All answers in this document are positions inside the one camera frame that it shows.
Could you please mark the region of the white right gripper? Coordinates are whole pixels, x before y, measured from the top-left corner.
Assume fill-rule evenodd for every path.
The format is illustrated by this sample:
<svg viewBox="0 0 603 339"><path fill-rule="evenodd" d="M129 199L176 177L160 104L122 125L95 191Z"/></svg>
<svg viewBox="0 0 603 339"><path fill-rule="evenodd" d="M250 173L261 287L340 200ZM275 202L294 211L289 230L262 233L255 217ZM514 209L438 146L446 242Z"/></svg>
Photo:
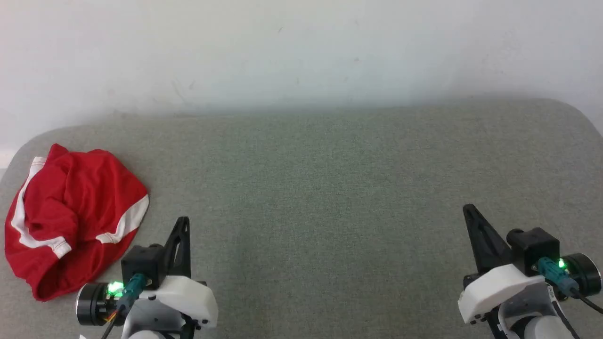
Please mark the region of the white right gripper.
<svg viewBox="0 0 603 339"><path fill-rule="evenodd" d="M477 274L482 274L469 283L458 299L459 313L467 324L473 321L474 316L488 313L526 287L543 283L545 277L528 277L511 264L510 246L476 206L463 206L463 215Z"/></svg>

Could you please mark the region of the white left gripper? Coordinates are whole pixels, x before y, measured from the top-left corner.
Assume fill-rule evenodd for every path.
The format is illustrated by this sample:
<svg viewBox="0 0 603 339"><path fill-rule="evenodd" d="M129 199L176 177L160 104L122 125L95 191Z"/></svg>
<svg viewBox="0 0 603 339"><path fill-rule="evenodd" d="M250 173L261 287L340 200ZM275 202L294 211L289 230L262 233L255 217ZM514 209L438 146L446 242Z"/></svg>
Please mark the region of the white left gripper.
<svg viewBox="0 0 603 339"><path fill-rule="evenodd" d="M154 291L143 291L134 303L136 330L179 330L184 315L202 327L216 328L219 309L211 288L190 279L190 220L179 217L164 245L168 275Z"/></svg>

